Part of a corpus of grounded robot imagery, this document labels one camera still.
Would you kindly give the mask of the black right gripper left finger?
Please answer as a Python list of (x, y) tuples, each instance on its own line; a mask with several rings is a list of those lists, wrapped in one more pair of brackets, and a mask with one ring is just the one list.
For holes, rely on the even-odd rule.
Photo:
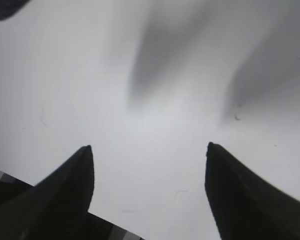
[(85, 240), (93, 192), (89, 145), (35, 186), (0, 181), (0, 240)]

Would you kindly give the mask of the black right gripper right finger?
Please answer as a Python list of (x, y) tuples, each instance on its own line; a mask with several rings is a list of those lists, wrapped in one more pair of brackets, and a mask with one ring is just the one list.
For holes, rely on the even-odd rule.
[(300, 240), (300, 201), (219, 144), (206, 152), (205, 192), (223, 240)]

